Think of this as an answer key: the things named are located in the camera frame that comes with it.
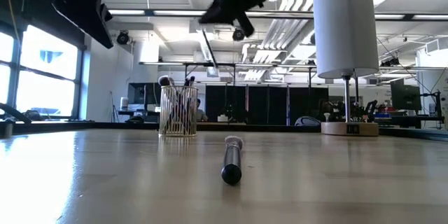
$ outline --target window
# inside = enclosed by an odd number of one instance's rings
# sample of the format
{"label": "window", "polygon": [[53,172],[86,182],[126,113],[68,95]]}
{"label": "window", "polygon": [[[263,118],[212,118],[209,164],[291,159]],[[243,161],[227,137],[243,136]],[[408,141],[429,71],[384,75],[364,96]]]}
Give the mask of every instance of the window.
{"label": "window", "polygon": [[8,101],[13,49],[14,38],[0,33],[0,102],[4,104],[6,104]]}
{"label": "window", "polygon": [[13,58],[14,38],[0,33],[0,60],[11,62]]}
{"label": "window", "polygon": [[31,25],[23,34],[16,109],[72,116],[78,49]]}
{"label": "window", "polygon": [[21,71],[17,90],[17,110],[38,111],[42,116],[71,116],[75,85],[28,71]]}
{"label": "window", "polygon": [[11,69],[8,66],[0,65],[0,102],[8,101],[9,76]]}
{"label": "window", "polygon": [[33,26],[23,34],[20,64],[74,80],[78,49]]}

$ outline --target wooden lamp base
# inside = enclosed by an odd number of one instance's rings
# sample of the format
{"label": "wooden lamp base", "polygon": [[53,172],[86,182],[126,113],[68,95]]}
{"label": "wooden lamp base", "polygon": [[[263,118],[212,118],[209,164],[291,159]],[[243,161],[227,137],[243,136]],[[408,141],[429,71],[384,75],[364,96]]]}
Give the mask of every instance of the wooden lamp base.
{"label": "wooden lamp base", "polygon": [[321,133],[336,136],[378,137],[378,124],[373,122],[322,122]]}

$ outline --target black brush handle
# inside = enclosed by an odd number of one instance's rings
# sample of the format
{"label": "black brush handle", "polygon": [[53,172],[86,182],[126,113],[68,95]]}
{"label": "black brush handle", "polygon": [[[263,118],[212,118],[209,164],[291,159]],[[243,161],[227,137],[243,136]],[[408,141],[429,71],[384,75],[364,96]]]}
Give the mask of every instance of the black brush handle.
{"label": "black brush handle", "polygon": [[221,170],[221,177],[224,182],[231,186],[236,185],[241,180],[241,150],[238,146],[229,145],[225,149],[224,167]]}

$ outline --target brush bristles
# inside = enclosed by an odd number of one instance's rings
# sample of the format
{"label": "brush bristles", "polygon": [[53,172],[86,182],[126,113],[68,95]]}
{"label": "brush bristles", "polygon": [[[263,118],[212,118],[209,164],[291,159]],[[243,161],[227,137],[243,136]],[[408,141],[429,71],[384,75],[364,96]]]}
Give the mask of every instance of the brush bristles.
{"label": "brush bristles", "polygon": [[239,147],[240,150],[243,149],[243,139],[238,136],[228,136],[225,138],[225,144],[227,146],[229,145],[236,145]]}

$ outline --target computer monitor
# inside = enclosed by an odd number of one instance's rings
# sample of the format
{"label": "computer monitor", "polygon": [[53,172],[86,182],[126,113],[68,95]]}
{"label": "computer monitor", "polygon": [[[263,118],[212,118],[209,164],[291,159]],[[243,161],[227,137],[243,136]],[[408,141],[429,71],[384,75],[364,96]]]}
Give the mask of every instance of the computer monitor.
{"label": "computer monitor", "polygon": [[394,109],[421,110],[420,88],[410,85],[391,84]]}
{"label": "computer monitor", "polygon": [[160,93],[161,89],[158,83],[130,83],[127,98],[129,98],[130,104],[145,104],[145,99],[147,104],[159,104]]}

